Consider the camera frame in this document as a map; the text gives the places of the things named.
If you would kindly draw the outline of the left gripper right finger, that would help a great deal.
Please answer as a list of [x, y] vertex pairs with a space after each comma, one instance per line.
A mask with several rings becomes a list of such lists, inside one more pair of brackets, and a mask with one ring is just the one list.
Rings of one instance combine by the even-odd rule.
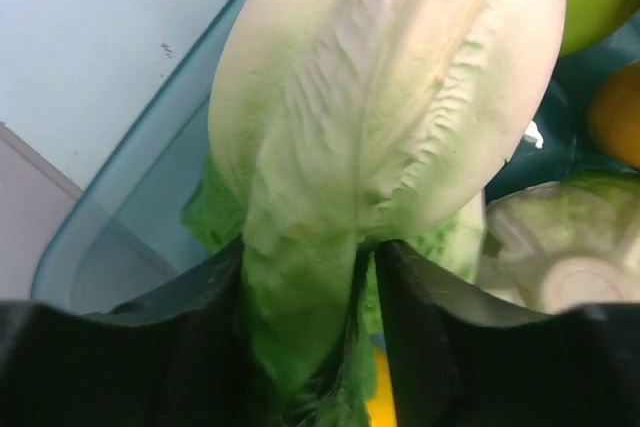
[[463, 281], [403, 242], [375, 253], [401, 426], [635, 426], [639, 307], [543, 314]]

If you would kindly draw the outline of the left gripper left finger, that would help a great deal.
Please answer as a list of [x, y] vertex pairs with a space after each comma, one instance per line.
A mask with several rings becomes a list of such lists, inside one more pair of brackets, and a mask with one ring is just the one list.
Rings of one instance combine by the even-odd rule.
[[243, 245], [113, 311], [1, 305], [5, 426], [255, 426], [269, 389], [235, 324]]

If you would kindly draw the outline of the green lettuce toy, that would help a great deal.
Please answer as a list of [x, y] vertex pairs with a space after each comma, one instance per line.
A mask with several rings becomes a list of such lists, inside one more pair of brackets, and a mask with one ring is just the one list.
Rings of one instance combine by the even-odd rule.
[[257, 366], [240, 426], [364, 426], [369, 252], [478, 211], [556, 62], [565, 0], [246, 0], [213, 79]]

